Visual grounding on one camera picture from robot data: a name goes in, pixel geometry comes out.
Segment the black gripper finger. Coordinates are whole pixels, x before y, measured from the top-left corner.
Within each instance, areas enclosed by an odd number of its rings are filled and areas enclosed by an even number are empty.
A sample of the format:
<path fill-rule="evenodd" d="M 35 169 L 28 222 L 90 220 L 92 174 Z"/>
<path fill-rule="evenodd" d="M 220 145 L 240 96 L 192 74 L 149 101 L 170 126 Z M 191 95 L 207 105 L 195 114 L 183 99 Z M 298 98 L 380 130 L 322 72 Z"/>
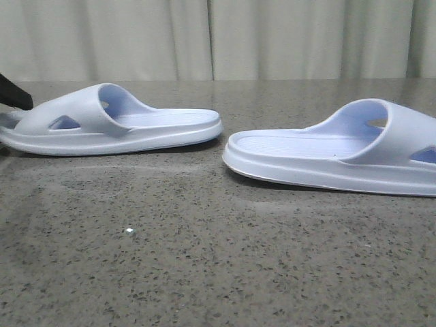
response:
<path fill-rule="evenodd" d="M 31 110 L 33 108 L 32 96 L 0 74 L 1 103 L 7 106 Z"/>

